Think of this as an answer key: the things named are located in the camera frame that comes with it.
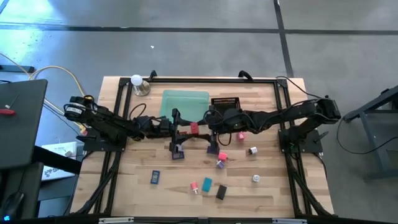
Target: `black basket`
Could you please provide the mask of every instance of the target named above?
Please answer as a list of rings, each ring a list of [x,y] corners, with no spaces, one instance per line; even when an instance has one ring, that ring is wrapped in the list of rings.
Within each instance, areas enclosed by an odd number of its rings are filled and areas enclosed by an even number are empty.
[[[212,98],[211,105],[215,107],[215,110],[224,114],[224,112],[231,108],[241,109],[241,103],[239,97],[228,97],[228,98]]]

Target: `white ball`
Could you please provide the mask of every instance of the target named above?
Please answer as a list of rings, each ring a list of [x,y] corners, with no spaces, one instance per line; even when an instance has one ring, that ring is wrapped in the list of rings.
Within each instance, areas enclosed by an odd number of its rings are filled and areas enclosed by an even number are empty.
[[[131,77],[131,83],[135,86],[139,86],[142,84],[142,77],[140,75],[133,75]]]
[[[260,176],[259,175],[253,175],[253,181],[254,182],[260,182]]]

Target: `yellow cable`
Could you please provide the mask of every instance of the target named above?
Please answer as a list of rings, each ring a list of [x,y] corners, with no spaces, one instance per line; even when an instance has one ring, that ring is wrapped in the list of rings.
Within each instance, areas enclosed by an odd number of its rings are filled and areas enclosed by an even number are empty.
[[[48,68],[58,68],[58,69],[61,69],[61,70],[65,71],[65,72],[67,72],[69,75],[71,75],[71,76],[73,77],[73,79],[75,80],[75,82],[76,82],[76,84],[77,84],[77,87],[78,87],[79,90],[80,90],[81,95],[82,95],[82,96],[85,95],[84,92],[83,92],[83,89],[81,88],[81,85],[80,85],[79,81],[78,81],[77,78],[76,78],[76,76],[75,76],[74,74],[72,74],[72,72],[68,71],[68,70],[65,69],[65,68],[62,68],[62,67],[59,67],[59,66],[50,65],[50,66],[46,66],[46,67],[44,67],[44,68],[38,69],[38,70],[36,70],[34,73],[32,73],[31,75],[29,75],[29,73],[28,73],[24,68],[22,68],[20,65],[18,65],[15,61],[11,60],[11,58],[5,56],[5,55],[2,54],[2,53],[0,53],[0,55],[2,55],[3,57],[5,57],[6,59],[8,59],[8,60],[9,60],[10,62],[12,62],[14,65],[18,66],[19,69],[21,69],[23,72],[25,72],[26,75],[29,77],[29,80],[35,80],[35,79],[37,78],[37,76],[39,75],[40,72],[42,72],[43,70],[46,70],[46,69],[48,69]],[[60,108],[58,108],[57,106],[55,106],[53,103],[51,103],[48,99],[44,98],[44,101],[45,101],[46,103],[48,103],[50,106],[52,106],[55,110],[57,110],[57,111],[59,111],[61,114],[63,114],[63,111],[62,111]],[[81,131],[82,131],[82,130],[85,130],[85,127],[84,127],[83,125],[78,124],[78,123],[76,123],[76,122],[74,122],[74,123],[80,128]]]

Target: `wooden table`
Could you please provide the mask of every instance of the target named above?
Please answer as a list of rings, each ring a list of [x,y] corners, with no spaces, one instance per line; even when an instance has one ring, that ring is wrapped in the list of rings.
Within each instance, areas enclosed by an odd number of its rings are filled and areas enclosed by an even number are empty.
[[[119,78],[104,77],[99,105],[110,110],[114,108]],[[293,78],[293,81],[305,89],[303,79]],[[208,91],[210,98],[238,96],[244,110],[276,110],[272,85],[258,83],[151,83],[149,95],[132,96],[130,110],[139,103],[146,103],[144,114],[158,116],[164,90]],[[291,83],[289,94],[292,103],[307,99]],[[246,133],[244,142],[238,142],[233,135],[229,146],[220,145],[221,151],[229,157],[225,169],[215,167],[216,157],[206,153],[208,143],[200,139],[186,141],[183,144],[185,159],[177,161],[170,158],[170,138],[145,139],[141,142],[128,140],[126,151],[121,157],[112,216],[293,217],[285,158],[279,150],[278,129],[279,125],[273,125],[261,134]],[[200,131],[208,132],[206,127],[200,127]],[[228,137],[224,135],[220,139],[228,142]],[[253,146],[259,152],[255,156],[247,155],[246,150]],[[72,211],[81,208],[97,187],[103,157],[104,152],[95,152],[84,160]],[[308,187],[318,201],[333,213],[321,162],[312,154],[303,154],[302,159]],[[153,170],[160,171],[158,185],[150,184]],[[261,176],[259,183],[252,182],[254,174]],[[195,195],[190,189],[190,183],[198,182],[201,189],[205,177],[213,179],[210,192],[200,190]],[[215,197],[220,184],[228,187],[224,200]],[[106,205],[107,196],[108,189],[105,189],[102,209]],[[304,211],[300,190],[298,197]]]

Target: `red object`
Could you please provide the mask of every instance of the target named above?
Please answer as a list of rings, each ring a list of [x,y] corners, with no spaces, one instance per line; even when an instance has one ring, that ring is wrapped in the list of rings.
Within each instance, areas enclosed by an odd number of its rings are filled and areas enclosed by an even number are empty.
[[[196,122],[191,122],[190,123],[191,126],[191,134],[199,134],[199,126],[198,123]]]
[[[0,109],[0,114],[12,116],[15,115],[15,111],[10,109]]]
[[[239,140],[239,141],[243,141],[243,139],[244,139],[244,133],[241,131],[240,133],[238,133],[237,137],[238,137],[238,140]]]
[[[219,160],[219,161],[225,162],[225,160],[226,160],[227,157],[228,157],[228,155],[227,155],[225,152],[220,152],[220,153],[218,154],[218,160]]]
[[[198,183],[192,182],[191,189],[195,192],[195,194],[197,194],[198,193]]]

